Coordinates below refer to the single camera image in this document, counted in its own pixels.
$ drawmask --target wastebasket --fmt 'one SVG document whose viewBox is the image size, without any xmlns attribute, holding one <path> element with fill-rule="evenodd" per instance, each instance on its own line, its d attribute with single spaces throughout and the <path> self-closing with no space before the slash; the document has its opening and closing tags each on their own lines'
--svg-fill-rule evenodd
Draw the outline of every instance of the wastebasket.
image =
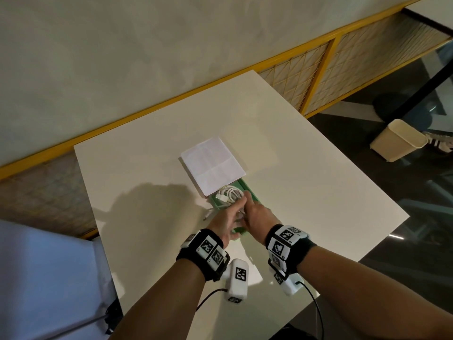
<svg viewBox="0 0 453 340">
<path fill-rule="evenodd" d="M 428 139 L 401 119 L 392 121 L 384 131 L 370 144 L 370 148 L 388 162 L 394 162 L 403 156 L 425 146 Z"/>
</svg>

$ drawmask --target green box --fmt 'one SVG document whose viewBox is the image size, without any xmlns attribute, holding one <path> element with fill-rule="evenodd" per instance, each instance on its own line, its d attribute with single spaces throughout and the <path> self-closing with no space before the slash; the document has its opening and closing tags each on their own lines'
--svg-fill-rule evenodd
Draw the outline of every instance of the green box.
<svg viewBox="0 0 453 340">
<path fill-rule="evenodd" d="M 256 202 L 259 202 L 258 198 L 256 197 L 256 195 L 252 192 L 252 190 L 248 187 L 248 185 L 245 183 L 244 180 L 239 179 L 239 180 L 236 180 L 235 182 L 233 183 L 230 183 L 231 186 L 234 186 L 234 187 L 237 187 L 238 189 L 240 189 L 241 191 L 249 191 L 251 194 L 252 194 L 252 199 Z M 209 196 L 209 202 L 212 204 L 212 206 L 217 209 L 217 210 L 220 210 L 220 209 L 223 209 L 225 208 L 225 206 L 220 203 L 220 201 L 216 198 L 216 194 L 217 192 L 211 194 Z M 234 228 L 233 231 L 235 233 L 240 233 L 240 234 L 244 234 L 246 232 L 246 229 L 244 227 L 237 227 L 237 228 Z"/>
</svg>

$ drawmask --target black wrist strap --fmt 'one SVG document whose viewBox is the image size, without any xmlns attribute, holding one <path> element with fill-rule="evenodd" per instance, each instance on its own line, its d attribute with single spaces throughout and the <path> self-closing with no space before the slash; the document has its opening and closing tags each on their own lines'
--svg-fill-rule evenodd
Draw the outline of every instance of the black wrist strap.
<svg viewBox="0 0 453 340">
<path fill-rule="evenodd" d="M 206 281 L 218 281 L 230 261 L 223 250 L 223 241 L 210 229 L 191 234 L 184 241 L 176 260 L 183 258 L 197 265 Z"/>
<path fill-rule="evenodd" d="M 266 236 L 269 265 L 284 279 L 297 273 L 297 265 L 316 246 L 308 234 L 295 227 L 275 225 Z"/>
</svg>

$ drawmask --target woven panel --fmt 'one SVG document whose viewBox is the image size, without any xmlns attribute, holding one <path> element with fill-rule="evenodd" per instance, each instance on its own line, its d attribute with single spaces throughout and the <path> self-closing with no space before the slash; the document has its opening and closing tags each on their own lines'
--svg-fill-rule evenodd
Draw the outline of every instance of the woven panel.
<svg viewBox="0 0 453 340">
<path fill-rule="evenodd" d="M 344 35 L 305 114 L 448 38 L 448 35 L 403 14 L 395 14 Z"/>
<path fill-rule="evenodd" d="M 327 44 L 321 45 L 263 70 L 259 75 L 299 110 L 326 48 Z"/>
<path fill-rule="evenodd" d="M 0 219 L 71 236 L 96 228 L 76 154 L 0 181 Z"/>
</svg>

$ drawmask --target white wall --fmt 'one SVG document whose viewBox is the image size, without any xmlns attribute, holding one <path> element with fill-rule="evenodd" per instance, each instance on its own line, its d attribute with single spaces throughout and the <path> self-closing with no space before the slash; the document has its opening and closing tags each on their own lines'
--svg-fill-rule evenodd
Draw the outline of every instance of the white wall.
<svg viewBox="0 0 453 340">
<path fill-rule="evenodd" d="M 103 315 L 115 293 L 94 245 L 0 221 L 0 339 L 45 339 Z M 105 339 L 105 330 L 100 321 L 62 339 Z"/>
<path fill-rule="evenodd" d="M 1 0 L 0 165 L 405 0 Z"/>
</svg>

